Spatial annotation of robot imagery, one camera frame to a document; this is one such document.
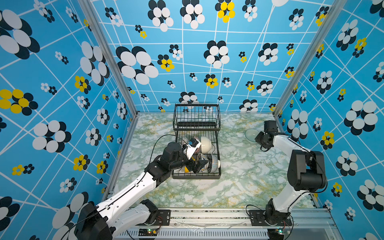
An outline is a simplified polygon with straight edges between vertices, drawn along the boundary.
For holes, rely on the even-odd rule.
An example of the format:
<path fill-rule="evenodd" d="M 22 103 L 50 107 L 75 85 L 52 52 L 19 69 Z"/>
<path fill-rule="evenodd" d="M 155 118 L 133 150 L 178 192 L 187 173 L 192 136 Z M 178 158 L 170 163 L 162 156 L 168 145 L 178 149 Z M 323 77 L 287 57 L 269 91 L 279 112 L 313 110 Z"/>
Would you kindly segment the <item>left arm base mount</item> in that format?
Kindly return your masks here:
<path fill-rule="evenodd" d="M 149 220 L 140 226 L 169 226 L 171 220 L 171 210 L 157 210 L 156 214 L 151 214 Z"/>

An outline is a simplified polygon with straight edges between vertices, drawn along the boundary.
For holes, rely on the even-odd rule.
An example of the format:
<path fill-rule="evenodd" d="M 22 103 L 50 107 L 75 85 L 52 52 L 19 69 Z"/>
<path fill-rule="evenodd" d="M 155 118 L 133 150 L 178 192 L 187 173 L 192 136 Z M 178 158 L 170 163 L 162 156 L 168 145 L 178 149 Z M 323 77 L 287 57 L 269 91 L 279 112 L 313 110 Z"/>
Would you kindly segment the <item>plain white bowl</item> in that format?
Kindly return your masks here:
<path fill-rule="evenodd" d="M 208 154 L 212 150 L 212 141 L 202 136 L 201 137 L 201 153 L 202 154 Z"/>

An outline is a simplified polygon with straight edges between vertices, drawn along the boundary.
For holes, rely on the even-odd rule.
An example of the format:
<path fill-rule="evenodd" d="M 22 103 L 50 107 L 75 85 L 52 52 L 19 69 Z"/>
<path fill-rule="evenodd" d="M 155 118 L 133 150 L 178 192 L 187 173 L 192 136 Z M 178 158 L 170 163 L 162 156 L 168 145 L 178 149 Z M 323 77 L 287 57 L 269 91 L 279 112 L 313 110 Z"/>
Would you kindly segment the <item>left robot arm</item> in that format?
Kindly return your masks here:
<path fill-rule="evenodd" d="M 185 144 L 170 142 L 162 155 L 149 163 L 144 171 L 127 187 L 105 201 L 86 204 L 72 231 L 79 240 L 113 240 L 131 227 L 153 222 L 158 208 L 144 200 L 135 208 L 136 201 L 167 180 L 173 170 L 189 166 L 195 172 L 200 167 L 192 159 L 201 142 L 192 138 Z"/>

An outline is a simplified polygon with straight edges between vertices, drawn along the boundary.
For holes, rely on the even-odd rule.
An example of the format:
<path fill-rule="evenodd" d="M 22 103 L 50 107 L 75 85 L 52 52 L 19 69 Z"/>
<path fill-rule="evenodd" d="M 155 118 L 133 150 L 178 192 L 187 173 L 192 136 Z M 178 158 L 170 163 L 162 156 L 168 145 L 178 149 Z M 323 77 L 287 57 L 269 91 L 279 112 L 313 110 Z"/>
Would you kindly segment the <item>blue yellow floral bowl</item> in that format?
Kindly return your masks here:
<path fill-rule="evenodd" d="M 203 163 L 201 164 L 200 172 L 210 173 L 211 170 L 212 170 L 212 164 L 210 163 L 210 161 L 203 161 Z"/>

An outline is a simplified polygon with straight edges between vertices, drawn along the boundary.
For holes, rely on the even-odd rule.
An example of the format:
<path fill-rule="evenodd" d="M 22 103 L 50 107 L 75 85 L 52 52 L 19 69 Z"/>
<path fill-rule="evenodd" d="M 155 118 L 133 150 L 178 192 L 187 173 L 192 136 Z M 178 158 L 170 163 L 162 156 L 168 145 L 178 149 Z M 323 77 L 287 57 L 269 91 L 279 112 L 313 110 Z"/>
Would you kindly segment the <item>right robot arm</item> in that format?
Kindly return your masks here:
<path fill-rule="evenodd" d="M 287 171 L 288 183 L 283 190 L 266 205 L 265 220 L 277 225 L 291 215 L 292 208 L 305 196 L 326 189 L 328 180 L 325 171 L 324 155 L 311 151 L 280 133 L 276 121 L 265 121 L 264 130 L 255 137 L 261 149 L 280 149 L 290 158 Z"/>

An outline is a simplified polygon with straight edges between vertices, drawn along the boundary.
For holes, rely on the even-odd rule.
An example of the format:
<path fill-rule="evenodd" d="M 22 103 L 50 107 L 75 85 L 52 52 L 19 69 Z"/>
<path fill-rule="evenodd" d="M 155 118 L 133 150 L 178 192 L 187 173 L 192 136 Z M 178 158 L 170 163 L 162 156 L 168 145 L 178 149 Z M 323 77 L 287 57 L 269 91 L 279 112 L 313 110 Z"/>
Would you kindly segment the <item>pale green glass bowl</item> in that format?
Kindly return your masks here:
<path fill-rule="evenodd" d="M 258 136 L 258 134 L 260 133 L 259 130 L 256 130 L 256 129 L 248 129 L 246 130 L 245 132 L 245 137 L 248 141 L 252 142 L 252 143 L 256 143 L 256 137 Z"/>

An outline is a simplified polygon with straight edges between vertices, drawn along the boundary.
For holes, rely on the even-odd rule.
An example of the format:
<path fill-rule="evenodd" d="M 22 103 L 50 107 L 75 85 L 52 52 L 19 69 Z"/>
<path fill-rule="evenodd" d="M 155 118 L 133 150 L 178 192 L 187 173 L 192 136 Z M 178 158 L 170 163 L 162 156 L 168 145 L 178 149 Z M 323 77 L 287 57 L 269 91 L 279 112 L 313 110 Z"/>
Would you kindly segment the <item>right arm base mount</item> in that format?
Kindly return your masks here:
<path fill-rule="evenodd" d="M 251 220 L 252 226 L 262 227 L 284 227 L 293 225 L 289 213 L 280 213 L 261 210 L 247 210 L 247 215 Z"/>

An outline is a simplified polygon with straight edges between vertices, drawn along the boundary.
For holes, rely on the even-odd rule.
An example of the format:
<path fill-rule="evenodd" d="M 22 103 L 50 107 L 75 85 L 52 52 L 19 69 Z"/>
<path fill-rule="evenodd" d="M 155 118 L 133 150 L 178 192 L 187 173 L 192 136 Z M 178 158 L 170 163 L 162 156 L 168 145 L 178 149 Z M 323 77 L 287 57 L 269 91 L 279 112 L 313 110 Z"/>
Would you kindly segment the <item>dark blue patterned bowl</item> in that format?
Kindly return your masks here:
<path fill-rule="evenodd" d="M 221 167 L 221 161 L 217 155 L 209 154 L 208 161 L 208 173 L 215 173 Z"/>

